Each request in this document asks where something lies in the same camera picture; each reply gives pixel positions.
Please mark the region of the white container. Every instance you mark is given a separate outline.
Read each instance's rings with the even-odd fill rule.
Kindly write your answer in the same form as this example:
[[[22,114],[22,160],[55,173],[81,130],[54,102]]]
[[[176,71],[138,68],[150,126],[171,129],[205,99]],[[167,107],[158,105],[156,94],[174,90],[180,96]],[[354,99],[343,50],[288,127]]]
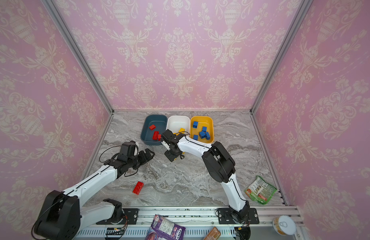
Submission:
[[[171,130],[174,134],[180,133],[179,130],[184,128],[183,134],[189,134],[190,132],[190,118],[183,115],[171,116],[168,118],[167,126],[165,130]]]

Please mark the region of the dark teal container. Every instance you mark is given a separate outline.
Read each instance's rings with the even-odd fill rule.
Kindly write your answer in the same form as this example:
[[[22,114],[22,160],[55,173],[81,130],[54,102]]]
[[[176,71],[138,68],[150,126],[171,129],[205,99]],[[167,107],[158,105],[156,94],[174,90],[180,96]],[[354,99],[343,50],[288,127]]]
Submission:
[[[158,131],[159,134],[162,134],[167,126],[168,117],[165,115],[148,115],[145,119],[142,131],[141,131],[141,140],[148,146],[160,146],[160,141],[152,140],[154,131]],[[150,130],[149,126],[155,125],[154,130]]]

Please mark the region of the long red lego brick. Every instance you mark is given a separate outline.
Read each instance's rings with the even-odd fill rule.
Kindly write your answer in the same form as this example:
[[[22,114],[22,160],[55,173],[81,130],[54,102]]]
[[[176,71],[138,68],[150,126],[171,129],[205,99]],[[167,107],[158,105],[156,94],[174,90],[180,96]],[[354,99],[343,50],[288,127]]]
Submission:
[[[133,193],[136,194],[136,195],[139,195],[141,190],[143,189],[143,187],[144,187],[144,183],[137,182],[135,188],[133,189]]]

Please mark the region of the yellow container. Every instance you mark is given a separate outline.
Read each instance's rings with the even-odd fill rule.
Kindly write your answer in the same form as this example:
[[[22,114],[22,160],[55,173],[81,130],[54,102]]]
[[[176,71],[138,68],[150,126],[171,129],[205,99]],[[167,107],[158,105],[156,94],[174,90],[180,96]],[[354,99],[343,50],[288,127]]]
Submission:
[[[195,129],[192,127],[194,121],[198,122],[198,128]],[[199,136],[199,132],[206,130],[210,134],[210,140],[202,139]],[[214,142],[214,124],[211,117],[208,116],[194,116],[190,119],[190,137],[193,139],[194,135],[198,135],[198,141],[212,144]]]

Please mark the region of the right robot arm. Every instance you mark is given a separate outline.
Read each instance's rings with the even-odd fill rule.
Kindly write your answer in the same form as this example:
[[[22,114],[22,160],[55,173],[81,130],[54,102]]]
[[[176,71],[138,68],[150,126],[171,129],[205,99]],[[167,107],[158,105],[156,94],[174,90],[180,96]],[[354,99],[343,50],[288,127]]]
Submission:
[[[202,143],[188,137],[187,134],[174,134],[166,130],[161,143],[166,147],[165,156],[173,162],[183,153],[189,153],[203,160],[209,175],[221,183],[228,198],[229,209],[235,222],[243,224],[249,219],[250,205],[244,198],[236,178],[235,161],[220,143]]]

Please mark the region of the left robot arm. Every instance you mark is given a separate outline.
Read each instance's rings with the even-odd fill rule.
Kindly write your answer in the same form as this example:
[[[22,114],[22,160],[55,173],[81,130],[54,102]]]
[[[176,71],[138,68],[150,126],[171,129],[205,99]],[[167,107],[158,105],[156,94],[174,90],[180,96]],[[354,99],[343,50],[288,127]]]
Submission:
[[[139,150],[136,142],[125,142],[120,151],[93,174],[63,190],[52,191],[44,200],[31,229],[35,240],[72,240],[82,229],[101,221],[117,225],[127,220],[122,203],[104,199],[85,207],[85,203],[106,185],[124,176],[130,169],[137,171],[151,161],[155,152]]]

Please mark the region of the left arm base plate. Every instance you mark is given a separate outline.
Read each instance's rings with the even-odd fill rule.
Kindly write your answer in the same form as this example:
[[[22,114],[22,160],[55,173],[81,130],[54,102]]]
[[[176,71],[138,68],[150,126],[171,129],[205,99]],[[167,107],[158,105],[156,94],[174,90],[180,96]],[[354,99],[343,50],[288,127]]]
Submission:
[[[117,225],[124,225],[128,223],[128,225],[136,225],[138,220],[138,208],[126,208],[123,209],[124,216]],[[96,223],[96,225],[115,225],[116,223],[112,223],[110,220],[102,220]]]

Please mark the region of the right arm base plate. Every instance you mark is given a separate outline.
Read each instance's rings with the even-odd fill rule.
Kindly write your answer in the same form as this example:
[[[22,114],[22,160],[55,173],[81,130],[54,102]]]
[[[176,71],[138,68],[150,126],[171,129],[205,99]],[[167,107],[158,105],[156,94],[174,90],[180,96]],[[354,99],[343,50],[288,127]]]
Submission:
[[[245,215],[245,222],[239,223],[234,219],[232,210],[230,208],[218,208],[215,212],[218,217],[218,222],[221,225],[232,225],[232,224],[247,224],[247,225],[258,225],[260,220],[258,217],[257,210],[255,208],[250,208],[248,214]]]

